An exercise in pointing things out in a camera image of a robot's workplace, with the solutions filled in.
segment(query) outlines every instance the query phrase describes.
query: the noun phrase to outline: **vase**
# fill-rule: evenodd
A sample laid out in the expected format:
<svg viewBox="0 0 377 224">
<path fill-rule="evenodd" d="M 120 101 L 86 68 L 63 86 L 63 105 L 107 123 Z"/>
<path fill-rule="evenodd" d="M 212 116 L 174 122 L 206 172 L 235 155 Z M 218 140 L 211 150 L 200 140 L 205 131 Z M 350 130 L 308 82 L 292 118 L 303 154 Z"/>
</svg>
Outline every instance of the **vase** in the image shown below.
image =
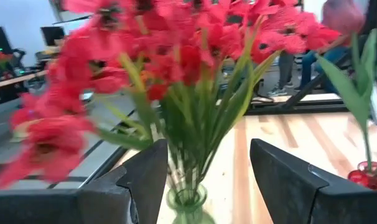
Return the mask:
<svg viewBox="0 0 377 224">
<path fill-rule="evenodd" d="M 169 190 L 167 204 L 176 213 L 172 224 L 215 224 L 214 219 L 203 209 L 206 199 L 207 190 L 203 185 L 199 185 L 197 191 L 183 189 L 176 193 Z"/>
<path fill-rule="evenodd" d="M 371 163 L 372 169 L 377 168 L 377 162 Z M 372 190 L 377 190 L 377 176 L 370 173 L 367 169 L 367 162 L 361 162 L 357 165 L 357 170 L 353 170 L 348 174 L 348 180 L 360 184 Z"/>
</svg>

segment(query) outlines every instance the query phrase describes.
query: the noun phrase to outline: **green glass vase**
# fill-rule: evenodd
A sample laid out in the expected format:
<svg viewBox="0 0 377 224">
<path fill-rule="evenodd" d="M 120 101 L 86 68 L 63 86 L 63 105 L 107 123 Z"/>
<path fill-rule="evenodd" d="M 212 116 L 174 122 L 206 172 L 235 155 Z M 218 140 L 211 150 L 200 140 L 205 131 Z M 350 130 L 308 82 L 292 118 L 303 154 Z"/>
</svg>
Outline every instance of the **green glass vase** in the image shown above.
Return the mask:
<svg viewBox="0 0 377 224">
<path fill-rule="evenodd" d="M 177 193 L 169 190 L 167 204 L 176 213 L 172 224 L 216 224 L 203 209 L 206 199 L 207 190 L 202 185 L 198 186 L 196 192 L 192 189 L 183 189 Z"/>
</svg>

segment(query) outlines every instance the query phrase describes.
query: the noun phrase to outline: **red glass vase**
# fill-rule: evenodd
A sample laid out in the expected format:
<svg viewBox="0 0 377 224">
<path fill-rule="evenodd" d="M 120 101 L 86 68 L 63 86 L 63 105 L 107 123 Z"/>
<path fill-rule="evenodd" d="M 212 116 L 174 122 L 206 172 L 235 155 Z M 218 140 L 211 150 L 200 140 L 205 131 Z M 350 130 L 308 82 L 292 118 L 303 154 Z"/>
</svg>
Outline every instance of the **red glass vase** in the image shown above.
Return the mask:
<svg viewBox="0 0 377 224">
<path fill-rule="evenodd" d="M 377 162 L 372 162 L 372 170 L 377 168 Z M 361 162 L 357 165 L 357 170 L 351 171 L 348 174 L 348 180 L 356 184 L 360 184 L 369 189 L 377 190 L 377 176 L 370 173 L 367 169 L 367 162 Z"/>
</svg>

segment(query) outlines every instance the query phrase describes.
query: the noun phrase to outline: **person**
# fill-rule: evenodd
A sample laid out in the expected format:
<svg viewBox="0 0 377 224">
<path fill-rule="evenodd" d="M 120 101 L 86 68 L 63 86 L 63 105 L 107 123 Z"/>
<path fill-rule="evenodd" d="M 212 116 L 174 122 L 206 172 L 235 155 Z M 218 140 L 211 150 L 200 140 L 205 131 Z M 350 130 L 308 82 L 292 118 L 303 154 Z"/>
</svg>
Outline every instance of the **person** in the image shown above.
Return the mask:
<svg viewBox="0 0 377 224">
<path fill-rule="evenodd" d="M 341 32 L 342 35 L 331 44 L 316 51 L 312 50 L 303 56 L 302 80 L 300 81 L 300 86 L 295 88 L 296 91 L 300 91 L 311 81 L 312 64 L 317 61 L 315 54 L 323 55 L 325 59 L 336 62 L 348 50 L 351 34 L 361 31 L 365 21 L 364 14 L 358 9 L 353 0 L 327 0 L 323 5 L 322 13 L 322 24 Z M 323 72 L 318 63 L 315 64 L 314 70 L 318 73 Z M 325 81 L 324 87 L 328 93 L 337 92 L 330 80 Z"/>
<path fill-rule="evenodd" d="M 293 87 L 292 84 L 292 67 L 294 65 L 294 55 L 285 51 L 281 52 L 278 59 L 280 70 L 280 79 L 278 84 L 268 92 L 268 96 L 284 96 L 287 94 L 286 87 Z"/>
</svg>

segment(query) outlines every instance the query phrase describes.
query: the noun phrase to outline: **jeans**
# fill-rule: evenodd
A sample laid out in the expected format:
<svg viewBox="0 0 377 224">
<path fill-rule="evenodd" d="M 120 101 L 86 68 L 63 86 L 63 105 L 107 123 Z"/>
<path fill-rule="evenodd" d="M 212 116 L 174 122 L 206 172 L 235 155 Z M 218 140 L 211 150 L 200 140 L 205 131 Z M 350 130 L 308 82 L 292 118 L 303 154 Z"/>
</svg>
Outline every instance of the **jeans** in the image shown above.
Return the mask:
<svg viewBox="0 0 377 224">
<path fill-rule="evenodd" d="M 324 58 L 330 62 L 336 62 L 339 60 L 343 54 L 348 50 L 348 47 L 338 46 L 335 47 L 324 54 Z M 315 51 L 310 51 L 305 56 L 302 57 L 302 80 L 300 81 L 299 88 L 302 89 L 306 84 L 308 84 L 312 79 L 312 64 L 317 61 L 315 57 Z M 323 69 L 319 63 L 315 64 L 314 70 L 319 74 L 323 73 Z M 332 85 L 331 81 L 327 79 L 325 81 L 325 91 L 327 93 L 337 93 L 337 90 Z"/>
<path fill-rule="evenodd" d="M 280 90 L 283 89 L 284 86 L 291 81 L 293 65 L 294 56 L 285 51 L 281 52 L 278 59 L 278 67 L 280 69 L 280 80 L 278 82 L 278 87 Z"/>
</svg>

